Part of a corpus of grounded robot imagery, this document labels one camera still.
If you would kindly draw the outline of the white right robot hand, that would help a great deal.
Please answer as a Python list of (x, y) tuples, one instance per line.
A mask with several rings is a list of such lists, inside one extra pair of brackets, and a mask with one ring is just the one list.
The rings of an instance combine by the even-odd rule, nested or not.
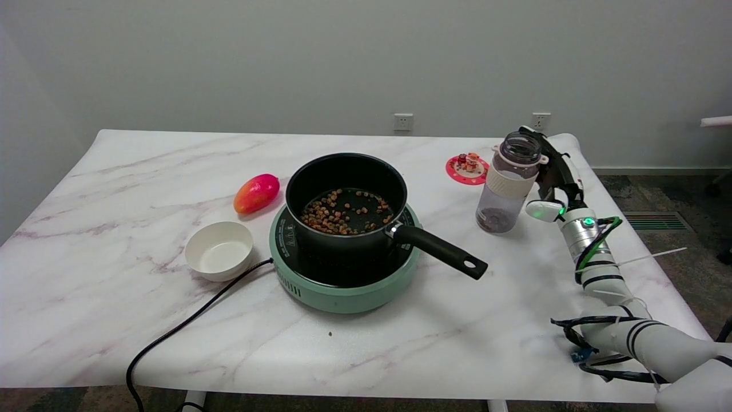
[(526, 213), (545, 222), (564, 221), (573, 209), (586, 208), (584, 187), (579, 172), (567, 152), (560, 152), (546, 135), (526, 126), (519, 128), (521, 136), (539, 144), (542, 154), (536, 184), (539, 199), (526, 204)]

